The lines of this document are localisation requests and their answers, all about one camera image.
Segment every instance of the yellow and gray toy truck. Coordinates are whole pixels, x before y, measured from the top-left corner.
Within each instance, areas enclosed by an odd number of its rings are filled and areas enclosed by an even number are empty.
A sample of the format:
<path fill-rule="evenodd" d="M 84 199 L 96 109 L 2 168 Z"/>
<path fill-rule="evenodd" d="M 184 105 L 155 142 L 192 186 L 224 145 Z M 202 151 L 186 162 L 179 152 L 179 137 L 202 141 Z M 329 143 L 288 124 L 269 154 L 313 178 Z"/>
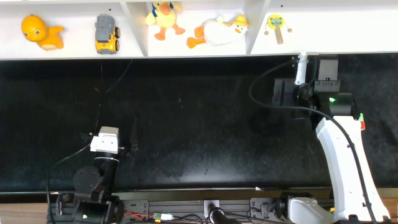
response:
<path fill-rule="evenodd" d="M 119 50 L 120 29 L 116 27 L 114 19 L 105 14 L 97 17 L 95 24 L 95 47 L 99 54 L 116 54 Z"/>

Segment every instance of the orange duck toy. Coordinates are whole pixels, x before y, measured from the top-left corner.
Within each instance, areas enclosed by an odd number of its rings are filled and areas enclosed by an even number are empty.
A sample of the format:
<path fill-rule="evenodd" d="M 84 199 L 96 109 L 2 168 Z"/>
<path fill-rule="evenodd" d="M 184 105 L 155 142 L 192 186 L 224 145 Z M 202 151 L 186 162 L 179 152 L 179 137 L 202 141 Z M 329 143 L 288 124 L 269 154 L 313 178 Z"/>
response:
<path fill-rule="evenodd" d="M 22 32 L 27 40 L 36 42 L 44 50 L 62 49 L 63 42 L 58 34 L 62 26 L 47 27 L 45 22 L 35 15 L 27 16 L 22 21 Z"/>

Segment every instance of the black table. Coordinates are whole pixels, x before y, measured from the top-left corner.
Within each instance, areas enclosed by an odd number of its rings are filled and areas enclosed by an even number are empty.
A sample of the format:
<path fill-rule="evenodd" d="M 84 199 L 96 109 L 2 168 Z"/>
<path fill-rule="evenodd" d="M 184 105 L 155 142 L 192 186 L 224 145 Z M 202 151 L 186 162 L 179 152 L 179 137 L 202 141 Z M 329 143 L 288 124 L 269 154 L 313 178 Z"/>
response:
<path fill-rule="evenodd" d="M 289 58 L 135 59 L 107 95 L 129 60 L 0 62 L 0 192 L 43 192 L 49 167 L 85 145 L 98 112 L 99 125 L 119 127 L 124 141 L 139 121 L 139 154 L 121 159 L 115 191 L 330 187 L 309 121 L 247 95 L 255 75 Z M 339 60 L 341 90 L 364 114 L 377 187 L 398 187 L 397 65 L 396 54 Z M 272 77 L 294 75 L 288 67 Z M 258 98 L 269 100 L 272 77 Z M 86 150 L 60 165 L 51 189 L 73 190 L 75 171 L 93 158 Z"/>

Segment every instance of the wooden handle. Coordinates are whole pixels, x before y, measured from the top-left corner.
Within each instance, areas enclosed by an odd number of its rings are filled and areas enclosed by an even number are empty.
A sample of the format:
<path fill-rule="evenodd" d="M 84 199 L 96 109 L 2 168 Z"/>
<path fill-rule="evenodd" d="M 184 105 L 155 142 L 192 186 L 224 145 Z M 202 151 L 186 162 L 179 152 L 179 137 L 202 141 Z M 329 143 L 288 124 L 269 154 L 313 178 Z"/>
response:
<path fill-rule="evenodd" d="M 275 27 L 276 42 L 278 44 L 283 44 L 284 40 L 282 38 L 282 33 L 280 32 L 280 27 Z"/>

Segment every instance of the yellow plush duck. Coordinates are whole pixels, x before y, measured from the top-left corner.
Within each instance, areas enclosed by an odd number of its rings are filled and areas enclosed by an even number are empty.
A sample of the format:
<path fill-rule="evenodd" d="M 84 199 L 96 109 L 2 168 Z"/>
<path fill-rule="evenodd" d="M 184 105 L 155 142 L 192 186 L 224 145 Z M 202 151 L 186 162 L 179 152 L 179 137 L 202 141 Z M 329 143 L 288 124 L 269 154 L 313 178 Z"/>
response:
<path fill-rule="evenodd" d="M 166 30 L 171 27 L 175 29 L 175 34 L 177 35 L 185 32 L 185 29 L 176 24 L 177 14 L 174 9 L 181 12 L 181 4 L 179 2 L 152 2 L 152 12 L 148 14 L 145 22 L 148 26 L 154 24 L 160 26 L 160 32 L 155 34 L 156 39 L 165 40 Z"/>
<path fill-rule="evenodd" d="M 27 40 L 36 42 L 44 50 L 62 49 L 63 42 L 58 34 L 62 26 L 47 27 L 45 22 L 35 15 L 27 16 L 22 21 L 22 32 Z"/>
<path fill-rule="evenodd" d="M 204 43 L 211 46 L 229 44 L 242 38 L 248 31 L 248 27 L 249 24 L 244 15 L 238 15 L 231 23 L 224 22 L 224 18 L 219 16 L 217 20 L 210 19 L 205 22 L 205 25 L 197 27 L 196 38 L 189 37 L 187 45 L 192 49 Z"/>

